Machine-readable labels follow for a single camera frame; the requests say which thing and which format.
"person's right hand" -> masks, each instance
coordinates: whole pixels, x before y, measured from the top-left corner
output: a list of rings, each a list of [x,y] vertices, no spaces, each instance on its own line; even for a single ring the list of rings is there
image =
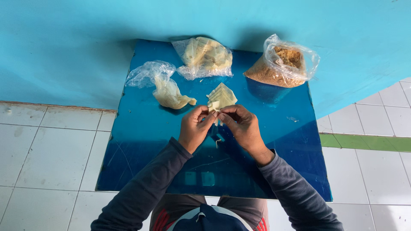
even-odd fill
[[[240,104],[226,106],[220,111],[218,118],[229,127],[238,144],[258,165],[265,166],[274,159],[274,153],[265,146],[261,138],[256,115]]]

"hand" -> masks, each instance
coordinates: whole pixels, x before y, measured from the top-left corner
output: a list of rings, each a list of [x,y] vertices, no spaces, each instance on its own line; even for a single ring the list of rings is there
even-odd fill
[[[274,159],[274,153],[264,144],[256,115],[240,104],[222,108],[218,118],[225,123],[238,144],[246,150],[258,165],[265,166]]]
[[[189,153],[193,154],[198,146],[204,141],[207,131],[213,124],[217,115],[217,112],[209,114],[206,105],[199,105],[191,110],[191,112],[187,113],[181,120],[181,130],[178,142]]]

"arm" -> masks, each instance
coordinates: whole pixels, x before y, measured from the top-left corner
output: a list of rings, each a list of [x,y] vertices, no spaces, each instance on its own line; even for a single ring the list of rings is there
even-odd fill
[[[260,171],[295,230],[344,230],[320,194],[281,157],[275,155]]]
[[[343,230],[342,223],[318,192],[282,158],[266,148],[253,113],[241,105],[227,106],[221,112],[219,119],[254,158],[294,229]]]
[[[192,155],[174,138],[102,209],[91,229],[139,230]]]
[[[167,146],[121,189],[93,221],[91,230],[141,229],[174,176],[205,139],[216,116],[208,114],[207,106],[198,106],[185,115],[178,141],[171,138]]]

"gray pants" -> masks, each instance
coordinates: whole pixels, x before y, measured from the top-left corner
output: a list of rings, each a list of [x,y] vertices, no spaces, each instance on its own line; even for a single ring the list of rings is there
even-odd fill
[[[204,196],[165,194],[151,214],[150,231],[166,231],[185,213],[206,203]],[[217,206],[236,213],[255,231],[270,231],[266,199],[222,196]]]

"sleeve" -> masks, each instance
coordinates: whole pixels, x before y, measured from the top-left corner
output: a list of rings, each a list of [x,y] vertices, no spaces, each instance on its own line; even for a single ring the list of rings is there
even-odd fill
[[[174,176],[192,155],[173,137],[167,146],[102,209],[92,231],[139,230]]]
[[[342,223],[320,194],[277,154],[260,171],[296,231],[344,230]]]

